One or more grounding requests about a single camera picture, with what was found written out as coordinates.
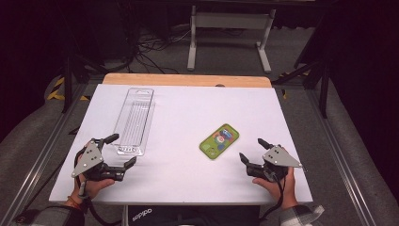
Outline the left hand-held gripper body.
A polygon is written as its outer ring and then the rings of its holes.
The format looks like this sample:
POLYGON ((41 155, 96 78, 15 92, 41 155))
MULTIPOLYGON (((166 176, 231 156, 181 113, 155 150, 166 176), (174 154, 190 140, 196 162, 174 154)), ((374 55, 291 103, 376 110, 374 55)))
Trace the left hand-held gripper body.
POLYGON ((77 155, 78 162, 72 172, 72 178, 84 175, 90 181, 112 179, 122 181, 125 173, 124 167, 109 167, 102 156, 104 138, 93 138, 86 147, 77 155))

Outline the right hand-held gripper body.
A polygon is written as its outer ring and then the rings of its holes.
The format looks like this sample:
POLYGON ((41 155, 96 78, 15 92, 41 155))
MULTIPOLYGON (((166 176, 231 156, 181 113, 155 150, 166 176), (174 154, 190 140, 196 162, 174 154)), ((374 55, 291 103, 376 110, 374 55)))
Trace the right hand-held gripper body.
POLYGON ((246 160, 247 175, 263 178, 268 182, 276 183, 288 174, 288 168, 302 168, 303 165, 293 158, 280 145, 272 146, 263 155, 263 164, 254 164, 246 160))

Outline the clear plastic package tray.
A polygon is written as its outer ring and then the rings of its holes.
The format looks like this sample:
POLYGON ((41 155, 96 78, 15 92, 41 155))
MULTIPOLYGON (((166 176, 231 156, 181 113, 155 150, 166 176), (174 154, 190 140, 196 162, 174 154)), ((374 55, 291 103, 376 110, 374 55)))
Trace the clear plastic package tray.
POLYGON ((154 111, 153 94, 153 89, 128 89, 114 128, 120 136, 113 143, 119 155, 145 153, 154 111))

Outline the green cartoon phone case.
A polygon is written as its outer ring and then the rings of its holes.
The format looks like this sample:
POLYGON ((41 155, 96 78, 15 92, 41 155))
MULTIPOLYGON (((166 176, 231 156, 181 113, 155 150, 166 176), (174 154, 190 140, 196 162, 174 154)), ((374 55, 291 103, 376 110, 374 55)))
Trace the green cartoon phone case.
POLYGON ((199 149, 209 159, 215 160, 239 137, 240 134, 237 130, 229 124, 224 123, 199 144, 199 149))

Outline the person's left hand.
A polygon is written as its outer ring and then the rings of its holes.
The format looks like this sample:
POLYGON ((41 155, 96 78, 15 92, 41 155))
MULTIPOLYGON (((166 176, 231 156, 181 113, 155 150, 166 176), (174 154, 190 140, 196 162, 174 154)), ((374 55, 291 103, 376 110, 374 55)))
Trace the person's left hand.
MULTIPOLYGON (((105 179, 99 182, 87 181, 85 191, 91 199, 94 199, 102 189, 112 186, 113 184, 115 184, 115 181, 112 179, 105 179)), ((73 207, 78 210, 84 210, 87 207, 84 200, 79 197, 79 190, 80 185, 78 185, 77 182, 74 182, 73 191, 68 199, 64 202, 66 206, 73 207)))

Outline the person's right hand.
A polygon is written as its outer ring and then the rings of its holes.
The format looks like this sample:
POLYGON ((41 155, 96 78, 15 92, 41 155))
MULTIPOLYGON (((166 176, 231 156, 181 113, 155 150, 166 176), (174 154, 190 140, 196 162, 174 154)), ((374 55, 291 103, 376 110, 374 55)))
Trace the person's right hand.
MULTIPOLYGON (((277 183, 268 182, 262 178, 254 178, 252 183, 266 189, 269 194, 274 198, 275 201, 278 201, 280 198, 279 186, 277 183)), ((289 209, 291 207, 297 206, 298 201, 295 197, 295 176, 294 169, 290 167, 288 169, 288 174, 281 181, 281 184, 284 186, 283 189, 283 200, 280 208, 282 210, 289 209)))

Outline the white table board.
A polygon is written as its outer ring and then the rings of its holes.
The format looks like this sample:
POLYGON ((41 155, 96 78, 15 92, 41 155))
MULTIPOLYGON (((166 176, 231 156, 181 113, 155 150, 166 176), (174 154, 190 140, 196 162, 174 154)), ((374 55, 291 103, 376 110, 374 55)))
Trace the white table board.
POLYGON ((273 89, 154 87, 154 112, 144 155, 97 203, 138 205, 261 205, 272 197, 247 176, 240 157, 262 163, 258 140, 295 145, 273 89), (240 137, 217 159, 200 143, 227 123, 240 137))

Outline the black metal stand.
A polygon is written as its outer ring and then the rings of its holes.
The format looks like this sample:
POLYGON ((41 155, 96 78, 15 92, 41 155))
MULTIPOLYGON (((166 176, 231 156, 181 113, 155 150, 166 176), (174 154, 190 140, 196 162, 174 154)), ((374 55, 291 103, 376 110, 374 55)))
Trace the black metal stand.
POLYGON ((324 119, 327 118, 327 92, 328 92, 328 81, 329 81, 329 66, 324 61, 314 61, 310 64, 304 65, 293 72, 283 73, 277 80, 271 82, 272 85, 283 85, 286 82, 307 73, 308 75, 304 78, 302 86, 304 89, 314 89, 318 83, 320 85, 320 94, 318 108, 324 119))
POLYGON ((72 106, 72 79, 75 78, 78 84, 86 84, 89 80, 87 66, 99 74, 108 74, 109 70, 100 64, 80 55, 67 56, 64 61, 64 106, 63 113, 66 113, 72 106))

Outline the yellow black floor tape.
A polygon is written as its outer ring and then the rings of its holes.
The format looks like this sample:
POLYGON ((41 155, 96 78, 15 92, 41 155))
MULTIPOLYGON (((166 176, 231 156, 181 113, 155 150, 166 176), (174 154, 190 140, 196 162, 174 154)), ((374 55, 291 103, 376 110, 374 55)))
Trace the yellow black floor tape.
POLYGON ((54 84, 49 95, 47 96, 48 100, 65 100, 65 96, 59 92, 61 86, 64 84, 64 81, 65 78, 63 76, 57 78, 56 83, 54 84))

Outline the person's black shirt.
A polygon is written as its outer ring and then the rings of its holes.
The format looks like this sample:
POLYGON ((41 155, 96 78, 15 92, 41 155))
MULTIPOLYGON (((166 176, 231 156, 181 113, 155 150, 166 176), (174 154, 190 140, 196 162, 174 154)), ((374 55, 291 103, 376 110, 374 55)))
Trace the person's black shirt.
POLYGON ((215 206, 129 206, 130 226, 259 226, 260 207, 215 206))

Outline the wooden table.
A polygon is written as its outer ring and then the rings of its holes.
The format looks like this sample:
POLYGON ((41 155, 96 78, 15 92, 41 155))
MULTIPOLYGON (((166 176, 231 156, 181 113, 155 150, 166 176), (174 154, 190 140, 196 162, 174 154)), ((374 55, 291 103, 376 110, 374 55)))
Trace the wooden table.
POLYGON ((267 77, 201 74, 109 73, 106 85, 271 88, 267 77))

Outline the white metal stand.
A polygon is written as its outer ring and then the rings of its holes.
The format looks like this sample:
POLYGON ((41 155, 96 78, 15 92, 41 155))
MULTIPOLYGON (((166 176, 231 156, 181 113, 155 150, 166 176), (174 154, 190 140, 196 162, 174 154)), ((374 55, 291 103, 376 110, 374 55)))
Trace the white metal stand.
POLYGON ((263 71, 271 73, 271 66, 265 51, 276 11, 271 9, 266 14, 245 14, 245 13, 222 13, 222 12, 198 12, 197 8, 191 8, 190 19, 190 46, 187 60, 187 70, 194 71, 197 52, 197 29, 198 28, 233 28, 262 30, 263 37, 256 43, 263 71))

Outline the aluminium floor rail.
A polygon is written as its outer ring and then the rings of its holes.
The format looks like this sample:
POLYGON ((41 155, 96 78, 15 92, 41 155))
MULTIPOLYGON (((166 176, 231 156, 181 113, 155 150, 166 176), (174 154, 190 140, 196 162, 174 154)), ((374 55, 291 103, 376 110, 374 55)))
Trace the aluminium floor rail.
POLYGON ((306 94, 314 111, 314 114, 316 115, 316 118, 321 124, 325 136, 327 137, 327 142, 330 146, 335 165, 337 166, 338 171, 343 179, 346 191, 356 209, 362 226, 376 226, 375 219, 363 197, 362 192, 359 189, 358 182, 355 179, 352 170, 349 168, 349 165, 344 157, 339 142, 335 137, 328 120, 323 117, 321 110, 319 109, 319 103, 316 93, 313 90, 307 90, 306 94))
POLYGON ((35 189, 46 165, 49 161, 55 146, 58 142, 59 134, 62 132, 65 124, 67 123, 71 113, 75 109, 75 106, 80 100, 81 95, 84 93, 87 85, 81 84, 76 87, 76 90, 72 93, 72 100, 70 101, 70 106, 65 113, 61 113, 57 118, 55 127, 52 129, 49 137, 40 153, 35 160, 32 168, 26 174, 24 182, 18 190, 13 202, 9 206, 9 209, 5 213, 4 217, 0 221, 0 226, 9 226, 11 221, 18 215, 29 202, 29 198, 35 189))

